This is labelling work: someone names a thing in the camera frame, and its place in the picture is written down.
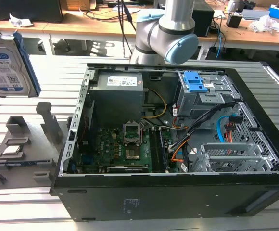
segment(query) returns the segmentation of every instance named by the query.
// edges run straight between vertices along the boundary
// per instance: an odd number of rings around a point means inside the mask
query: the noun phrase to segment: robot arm
[[[182,64],[198,47],[192,19],[194,0],[166,0],[165,10],[146,9],[137,17],[131,64]]]

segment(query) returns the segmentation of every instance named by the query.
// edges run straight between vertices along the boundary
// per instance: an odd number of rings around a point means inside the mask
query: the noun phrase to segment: metal slotted worktable
[[[51,112],[60,121],[71,116],[87,63],[128,63],[125,58],[41,55],[32,55],[31,61],[42,92],[39,98],[33,99],[0,98],[0,143],[7,132],[5,123],[10,115],[23,115],[27,122],[42,122],[36,113],[36,105],[40,101],[51,102]],[[279,77],[269,66],[227,61],[190,61],[185,65],[236,69],[279,129]],[[49,195],[49,189],[1,190],[0,230],[279,230],[279,201],[254,217],[74,223],[59,198]]]

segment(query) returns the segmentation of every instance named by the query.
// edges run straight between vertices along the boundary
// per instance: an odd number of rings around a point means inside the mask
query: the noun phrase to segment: motherboard
[[[80,173],[153,173],[168,168],[168,129],[140,128],[138,123],[122,128],[100,128],[95,150],[81,154]]]

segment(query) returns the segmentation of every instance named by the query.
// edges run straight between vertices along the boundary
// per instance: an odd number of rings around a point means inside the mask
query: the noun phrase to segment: open computer tower
[[[279,131],[233,69],[89,64],[51,189],[74,221],[254,215]]]

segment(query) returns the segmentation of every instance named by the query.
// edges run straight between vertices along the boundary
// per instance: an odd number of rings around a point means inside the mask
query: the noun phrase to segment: blue cable
[[[220,51],[221,51],[222,37],[221,37],[221,34],[220,34],[220,30],[219,30],[219,34],[218,35],[220,37],[220,45],[218,47],[218,52],[217,52],[216,58],[218,58],[218,55],[220,54]]]
[[[223,135],[221,132],[221,120],[224,118],[229,118],[229,116],[228,115],[221,116],[217,120],[217,123],[216,123],[216,131],[217,131],[217,135],[218,135],[218,138],[220,139],[221,143],[224,143],[224,138],[223,138]]]

